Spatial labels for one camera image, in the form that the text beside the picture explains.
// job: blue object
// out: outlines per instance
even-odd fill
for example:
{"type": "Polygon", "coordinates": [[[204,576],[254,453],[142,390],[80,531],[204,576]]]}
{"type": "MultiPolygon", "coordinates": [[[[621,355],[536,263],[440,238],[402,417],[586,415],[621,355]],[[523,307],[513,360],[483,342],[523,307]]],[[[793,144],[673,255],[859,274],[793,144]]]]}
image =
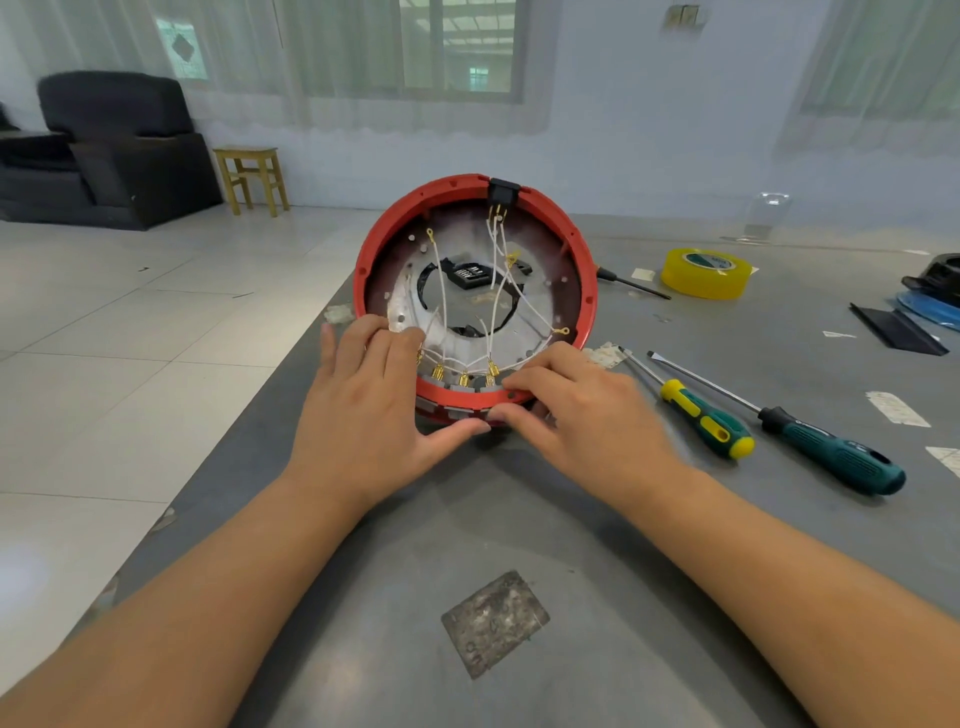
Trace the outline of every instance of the blue object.
{"type": "Polygon", "coordinates": [[[937,301],[919,291],[900,291],[897,303],[934,324],[960,331],[960,308],[937,301]]]}

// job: label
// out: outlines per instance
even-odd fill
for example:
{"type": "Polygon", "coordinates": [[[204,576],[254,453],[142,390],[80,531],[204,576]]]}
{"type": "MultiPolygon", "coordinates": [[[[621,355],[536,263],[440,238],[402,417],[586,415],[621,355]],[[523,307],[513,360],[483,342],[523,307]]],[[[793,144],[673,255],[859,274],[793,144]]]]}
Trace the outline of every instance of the label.
{"type": "Polygon", "coordinates": [[[894,425],[930,427],[929,422],[897,395],[892,395],[889,392],[868,392],[867,399],[894,425]]]}

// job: finger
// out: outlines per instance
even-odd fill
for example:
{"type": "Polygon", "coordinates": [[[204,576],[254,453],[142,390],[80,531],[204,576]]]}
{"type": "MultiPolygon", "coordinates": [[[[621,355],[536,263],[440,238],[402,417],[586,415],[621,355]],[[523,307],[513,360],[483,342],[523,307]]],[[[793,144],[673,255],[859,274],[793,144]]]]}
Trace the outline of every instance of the finger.
{"type": "Polygon", "coordinates": [[[385,328],[375,333],[367,345],[367,352],[357,373],[361,376],[382,379],[383,370],[387,366],[387,354],[395,340],[396,334],[385,328]]]}
{"type": "Polygon", "coordinates": [[[552,369],[558,374],[564,375],[567,379],[577,381],[591,373],[595,373],[595,367],[587,355],[579,349],[574,349],[565,341],[558,341],[551,344],[544,351],[537,354],[527,362],[527,367],[543,367],[552,369]]]}
{"type": "Polygon", "coordinates": [[[416,461],[420,473],[426,473],[471,437],[490,432],[483,420],[470,417],[444,427],[430,435],[421,435],[417,441],[416,461]]]}
{"type": "Polygon", "coordinates": [[[498,404],[487,413],[487,419],[506,423],[515,429],[548,460],[560,451],[560,435],[557,431],[519,404],[498,404]]]}
{"type": "Polygon", "coordinates": [[[338,379],[346,379],[348,376],[355,375],[360,369],[366,353],[365,347],[370,341],[371,336],[386,328],[388,322],[382,316],[367,314],[350,324],[347,331],[340,339],[340,346],[337,348],[337,361],[333,367],[333,375],[338,379]]]}
{"type": "Polygon", "coordinates": [[[313,380],[314,386],[323,384],[333,376],[333,364],[337,360],[337,334],[331,324],[320,326],[320,368],[313,380]]]}
{"type": "Polygon", "coordinates": [[[543,367],[524,367],[503,380],[506,389],[525,389],[543,402],[547,409],[560,416],[568,408],[570,395],[576,389],[569,379],[543,367]]]}
{"type": "Polygon", "coordinates": [[[419,328],[406,328],[390,346],[387,354],[387,366],[383,377],[397,390],[417,390],[417,352],[423,343],[423,331],[419,328]]]}

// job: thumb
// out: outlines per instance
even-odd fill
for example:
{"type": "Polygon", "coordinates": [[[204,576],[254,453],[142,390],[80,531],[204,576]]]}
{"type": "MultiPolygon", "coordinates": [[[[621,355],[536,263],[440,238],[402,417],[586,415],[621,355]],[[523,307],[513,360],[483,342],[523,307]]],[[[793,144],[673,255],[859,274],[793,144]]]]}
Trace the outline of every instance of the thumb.
{"type": "Polygon", "coordinates": [[[491,427],[475,417],[456,422],[430,435],[421,435],[418,450],[420,466],[424,472],[447,457],[471,437],[490,432],[491,427]]]}
{"type": "Polygon", "coordinates": [[[491,422],[506,423],[547,459],[559,443],[555,430],[519,404],[498,404],[487,413],[487,419],[491,422]]]}

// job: green-handled screwdriver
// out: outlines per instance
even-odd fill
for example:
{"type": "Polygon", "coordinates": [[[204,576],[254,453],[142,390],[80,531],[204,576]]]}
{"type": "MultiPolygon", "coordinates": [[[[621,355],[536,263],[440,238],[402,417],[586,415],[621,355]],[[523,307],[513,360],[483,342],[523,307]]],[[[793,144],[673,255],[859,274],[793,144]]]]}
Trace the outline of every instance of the green-handled screwdriver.
{"type": "Polygon", "coordinates": [[[763,431],[781,439],[791,448],[824,467],[844,485],[869,496],[891,496],[906,482],[906,473],[890,458],[853,440],[844,440],[824,429],[809,425],[788,414],[782,407],[757,407],[723,387],[684,369],[656,352],[647,352],[654,361],[676,369],[731,400],[756,412],[763,431]]]}
{"type": "Polygon", "coordinates": [[[693,427],[708,448],[730,460],[739,460],[754,451],[755,443],[750,436],[750,430],[732,414],[711,407],[699,397],[694,397],[679,379],[663,381],[628,350],[619,346],[617,348],[660,384],[663,401],[683,416],[684,421],[693,427]]]}

